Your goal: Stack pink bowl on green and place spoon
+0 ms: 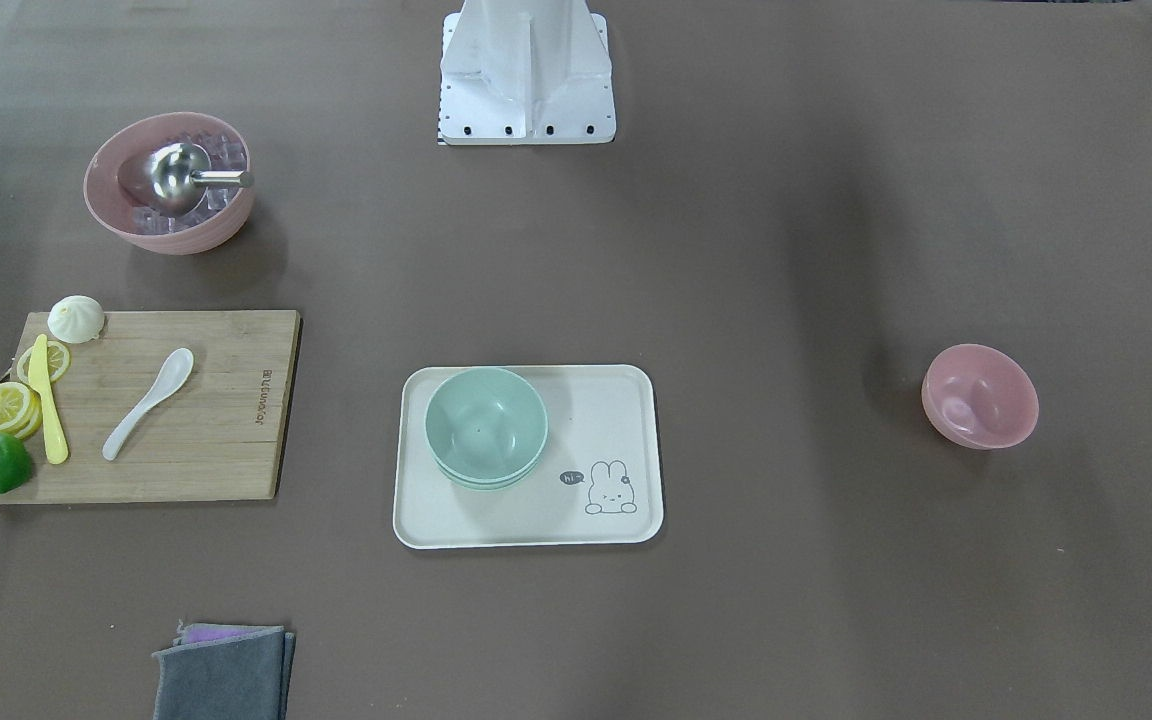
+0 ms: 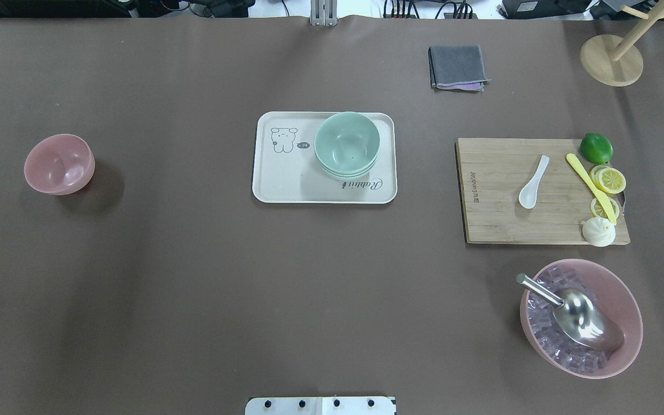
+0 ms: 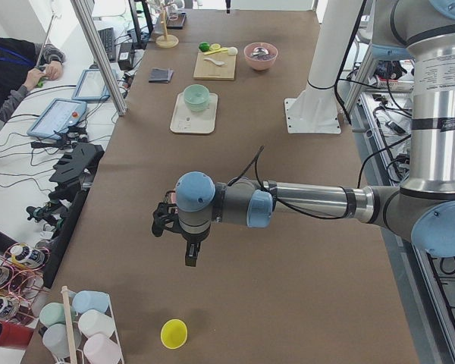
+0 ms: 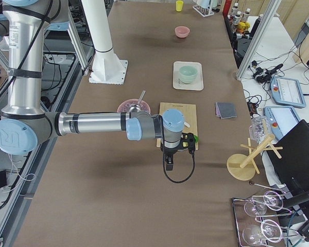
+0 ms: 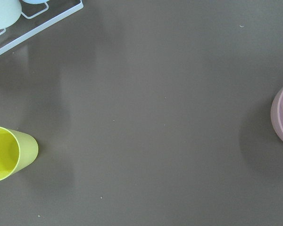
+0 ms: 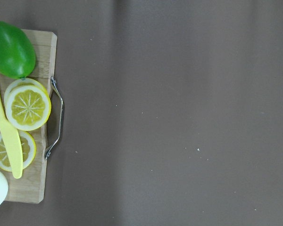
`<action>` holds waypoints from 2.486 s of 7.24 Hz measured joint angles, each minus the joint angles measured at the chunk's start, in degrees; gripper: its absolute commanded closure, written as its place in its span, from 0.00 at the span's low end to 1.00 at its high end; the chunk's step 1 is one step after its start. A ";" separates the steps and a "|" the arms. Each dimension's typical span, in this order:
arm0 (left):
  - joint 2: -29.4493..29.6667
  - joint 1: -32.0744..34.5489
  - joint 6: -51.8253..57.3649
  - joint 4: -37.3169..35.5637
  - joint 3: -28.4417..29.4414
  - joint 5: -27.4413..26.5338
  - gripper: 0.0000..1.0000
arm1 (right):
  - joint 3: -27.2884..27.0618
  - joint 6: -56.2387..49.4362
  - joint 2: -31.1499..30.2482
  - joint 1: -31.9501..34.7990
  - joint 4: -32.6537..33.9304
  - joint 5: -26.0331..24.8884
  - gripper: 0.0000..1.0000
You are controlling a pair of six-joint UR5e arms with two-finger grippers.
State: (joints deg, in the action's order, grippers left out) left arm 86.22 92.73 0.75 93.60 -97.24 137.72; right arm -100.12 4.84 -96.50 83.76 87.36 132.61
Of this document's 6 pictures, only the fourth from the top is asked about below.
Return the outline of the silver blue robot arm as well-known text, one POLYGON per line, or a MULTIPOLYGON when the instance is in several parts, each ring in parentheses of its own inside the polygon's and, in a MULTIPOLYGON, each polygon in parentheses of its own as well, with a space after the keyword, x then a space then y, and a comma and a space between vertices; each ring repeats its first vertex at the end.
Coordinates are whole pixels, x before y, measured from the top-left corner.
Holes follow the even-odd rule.
POLYGON ((129 140, 159 139, 165 171, 172 170, 176 152, 195 153, 194 135, 183 132, 184 116, 176 109, 155 116, 139 109, 79 114, 42 110, 44 32, 55 24, 69 27, 68 1, 3 1, 3 14, 9 21, 8 103, 0 120, 3 152, 22 155, 70 133, 124 131, 129 140))

